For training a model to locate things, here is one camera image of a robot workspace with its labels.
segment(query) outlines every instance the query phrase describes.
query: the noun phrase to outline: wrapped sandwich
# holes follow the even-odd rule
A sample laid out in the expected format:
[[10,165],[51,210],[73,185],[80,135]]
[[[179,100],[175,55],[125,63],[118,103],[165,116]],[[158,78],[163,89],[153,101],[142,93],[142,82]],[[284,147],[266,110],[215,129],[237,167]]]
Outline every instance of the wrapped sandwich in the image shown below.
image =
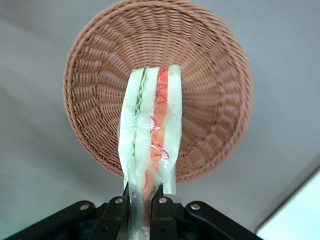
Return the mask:
[[118,152],[129,185],[129,239],[149,239],[151,200],[159,186],[175,194],[182,135],[181,71],[170,65],[132,70],[119,123]]

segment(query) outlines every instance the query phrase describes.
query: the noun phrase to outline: wicker basket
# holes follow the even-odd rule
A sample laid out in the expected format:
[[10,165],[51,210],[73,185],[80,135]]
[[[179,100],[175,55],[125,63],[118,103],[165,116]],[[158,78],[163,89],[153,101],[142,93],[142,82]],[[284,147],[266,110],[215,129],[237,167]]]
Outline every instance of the wicker basket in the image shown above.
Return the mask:
[[187,0],[122,0],[100,12],[73,44],[64,100],[83,147],[122,176],[117,128],[132,69],[181,66],[182,140],[177,183],[217,168],[240,142],[252,110],[245,54],[212,12]]

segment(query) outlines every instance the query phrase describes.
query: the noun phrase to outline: metal bolt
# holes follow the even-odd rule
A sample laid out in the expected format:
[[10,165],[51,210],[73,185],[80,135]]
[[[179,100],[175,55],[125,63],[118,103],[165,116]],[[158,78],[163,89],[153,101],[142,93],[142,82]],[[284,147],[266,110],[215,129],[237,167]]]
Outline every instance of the metal bolt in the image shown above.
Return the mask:
[[191,204],[190,207],[191,207],[192,210],[199,210],[200,209],[199,204],[196,204],[196,203]]
[[86,204],[83,204],[83,205],[80,207],[80,210],[87,210],[89,207],[90,207],[90,204],[89,204],[89,203],[86,203]]
[[166,202],[168,202],[168,200],[165,197],[159,198],[159,203],[165,204]]
[[122,203],[123,202],[123,199],[122,198],[117,198],[116,200],[115,200],[115,203],[116,204],[120,204],[120,203]]

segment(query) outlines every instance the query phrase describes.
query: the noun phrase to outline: bright light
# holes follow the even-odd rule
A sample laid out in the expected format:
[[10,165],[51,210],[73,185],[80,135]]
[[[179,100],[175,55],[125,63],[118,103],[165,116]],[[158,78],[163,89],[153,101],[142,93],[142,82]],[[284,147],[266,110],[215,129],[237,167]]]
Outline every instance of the bright light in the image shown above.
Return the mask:
[[258,230],[264,240],[320,240],[320,170]]

